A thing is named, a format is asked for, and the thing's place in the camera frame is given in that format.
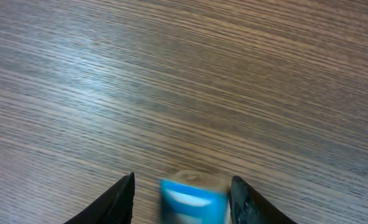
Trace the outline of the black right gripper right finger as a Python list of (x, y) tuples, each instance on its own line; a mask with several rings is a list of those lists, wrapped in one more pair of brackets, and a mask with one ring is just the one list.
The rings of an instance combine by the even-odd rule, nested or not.
[(232, 224), (296, 224), (237, 175), (231, 180), (229, 205)]

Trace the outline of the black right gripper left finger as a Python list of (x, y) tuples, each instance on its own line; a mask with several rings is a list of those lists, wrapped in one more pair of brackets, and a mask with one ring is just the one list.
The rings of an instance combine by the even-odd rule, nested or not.
[(131, 172), (65, 224), (130, 224), (134, 195), (135, 176)]

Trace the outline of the block with blue D top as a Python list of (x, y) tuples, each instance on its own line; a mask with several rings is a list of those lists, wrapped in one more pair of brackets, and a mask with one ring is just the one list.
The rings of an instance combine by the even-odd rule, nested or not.
[(195, 170), (160, 179), (160, 223), (229, 223), (229, 187), (227, 178)]

